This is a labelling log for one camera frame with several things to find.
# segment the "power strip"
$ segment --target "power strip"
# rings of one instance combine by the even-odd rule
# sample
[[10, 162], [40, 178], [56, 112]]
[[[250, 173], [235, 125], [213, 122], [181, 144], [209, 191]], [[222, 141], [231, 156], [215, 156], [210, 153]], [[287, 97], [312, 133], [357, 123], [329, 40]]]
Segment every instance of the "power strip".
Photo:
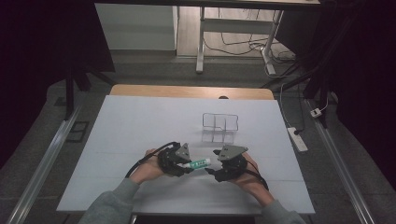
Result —
[[290, 135], [291, 140], [293, 140], [294, 145], [297, 147], [299, 152], [305, 152], [308, 150], [306, 147], [303, 138], [299, 134], [295, 134], [296, 128], [288, 128], [288, 132]]

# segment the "white plug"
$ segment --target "white plug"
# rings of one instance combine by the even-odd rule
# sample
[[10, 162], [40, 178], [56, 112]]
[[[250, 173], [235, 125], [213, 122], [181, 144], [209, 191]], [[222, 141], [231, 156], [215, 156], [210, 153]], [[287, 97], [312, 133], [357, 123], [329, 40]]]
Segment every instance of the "white plug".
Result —
[[317, 118], [321, 115], [321, 111], [319, 110], [319, 108], [316, 108], [314, 110], [311, 110], [311, 115], [312, 117]]

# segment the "white tabletop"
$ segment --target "white tabletop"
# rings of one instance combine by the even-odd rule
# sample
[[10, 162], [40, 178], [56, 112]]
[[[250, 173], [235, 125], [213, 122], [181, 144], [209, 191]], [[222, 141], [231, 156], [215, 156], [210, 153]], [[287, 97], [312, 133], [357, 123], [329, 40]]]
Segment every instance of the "white tabletop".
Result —
[[[314, 213], [277, 101], [107, 96], [58, 211], [85, 211], [102, 192], [113, 190], [146, 149], [168, 142], [189, 143], [192, 160], [210, 158], [202, 142], [204, 113], [235, 114], [234, 144], [248, 147], [270, 191], [286, 209]], [[141, 186], [134, 213], [161, 215], [258, 215], [250, 195], [231, 183], [218, 183], [204, 170], [181, 178], [163, 176]]]

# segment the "metal frame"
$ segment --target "metal frame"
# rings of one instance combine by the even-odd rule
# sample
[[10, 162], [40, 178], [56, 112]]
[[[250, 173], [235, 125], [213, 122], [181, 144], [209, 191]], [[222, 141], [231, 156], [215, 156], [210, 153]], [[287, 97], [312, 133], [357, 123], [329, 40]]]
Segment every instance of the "metal frame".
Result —
[[262, 49], [262, 58], [264, 59], [265, 62], [265, 67], [267, 68], [267, 72], [269, 76], [274, 76], [276, 75], [274, 66], [272, 64], [271, 58], [269, 56], [271, 46], [273, 44], [277, 27], [279, 26], [280, 23], [280, 18], [282, 17], [283, 11], [276, 11], [275, 12], [275, 20], [273, 21], [272, 29], [271, 32], [269, 33], [267, 43], [265, 45], [265, 48]]
[[[304, 100], [304, 101], [308, 111], [314, 109], [311, 107], [308, 100]], [[361, 195], [361, 191], [359, 190], [358, 186], [356, 186], [355, 181], [352, 178], [352, 174], [349, 172], [347, 165], [343, 160], [342, 155], [340, 154], [337, 146], [332, 140], [332, 136], [330, 135], [327, 129], [323, 128], [323, 126], [321, 125], [318, 119], [314, 119], [314, 122], [315, 122], [315, 126], [318, 129], [318, 133], [329, 153], [330, 159], [332, 160], [335, 170], [340, 176], [340, 179], [344, 184], [344, 188], [346, 189], [346, 192], [349, 195], [353, 206], [355, 207], [356, 214], [361, 220], [361, 223], [374, 224], [375, 221], [373, 215], [371, 214], [366, 201], [364, 201], [364, 198]]]
[[69, 120], [64, 120], [62, 122], [58, 132], [53, 137], [46, 154], [43, 156], [43, 159], [35, 169], [35, 173], [33, 174], [26, 189], [20, 197], [20, 200], [8, 218], [7, 223], [23, 223], [23, 221], [26, 219], [30, 209], [33, 206], [33, 203], [35, 202], [35, 198], [37, 197], [50, 172], [52, 164], [58, 157], [59, 151], [66, 140], [66, 136], [72, 128], [73, 123], [75, 122], [78, 113], [84, 104], [86, 95], [87, 93], [85, 92], [80, 93], [76, 102], [75, 110], [70, 115]]
[[275, 38], [277, 27], [280, 22], [282, 13], [276, 13], [274, 21], [241, 21], [241, 20], [227, 20], [227, 19], [205, 19], [205, 8], [200, 9], [200, 31], [199, 44], [197, 53], [196, 73], [202, 74], [204, 72], [204, 32], [216, 33], [234, 33], [234, 34], [255, 34], [255, 35], [269, 35], [265, 49], [262, 50], [262, 57], [265, 61], [265, 66], [268, 73], [275, 75], [274, 66], [269, 57], [269, 51]]

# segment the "metal rail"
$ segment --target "metal rail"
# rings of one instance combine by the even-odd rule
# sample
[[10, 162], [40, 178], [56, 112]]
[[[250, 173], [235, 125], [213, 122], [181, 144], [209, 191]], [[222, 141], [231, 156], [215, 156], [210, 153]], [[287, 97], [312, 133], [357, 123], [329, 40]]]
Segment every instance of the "metal rail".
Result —
[[[309, 111], [314, 109], [307, 100], [305, 100], [305, 104]], [[327, 129], [323, 128], [318, 119], [314, 119], [314, 122], [318, 129], [319, 135], [329, 153], [332, 163], [334, 164], [335, 170], [340, 176], [341, 181], [344, 184], [344, 188], [346, 189], [346, 192], [348, 193], [352, 204], [355, 207], [356, 213], [361, 220], [361, 223], [374, 224], [375, 221], [373, 215], [371, 214], [366, 201], [364, 201], [361, 191], [356, 186], [355, 181], [353, 180], [352, 175], [350, 174], [347, 165], [342, 158], [342, 155], [332, 140], [332, 136]]]
[[35, 169], [35, 173], [33, 174], [32, 178], [30, 179], [26, 189], [24, 190], [20, 200], [18, 201], [17, 205], [15, 206], [14, 210], [11, 213], [11, 216], [8, 218], [7, 223], [9, 224], [17, 224], [23, 223], [26, 219], [27, 215], [29, 214], [30, 209], [32, 208], [33, 203], [35, 202], [35, 198], [37, 197], [41, 187], [43, 186], [52, 164], [55, 162], [56, 158], [58, 157], [59, 151], [64, 144], [66, 136], [68, 135], [70, 129], [72, 128], [79, 111], [82, 108], [82, 105], [85, 101], [87, 93], [81, 92], [78, 95], [76, 100], [76, 107], [74, 112], [71, 114], [69, 120], [64, 120], [61, 126], [58, 129], [58, 132], [52, 139], [52, 142], [49, 145], [46, 153], [41, 159], [41, 162], [38, 164], [37, 168]]

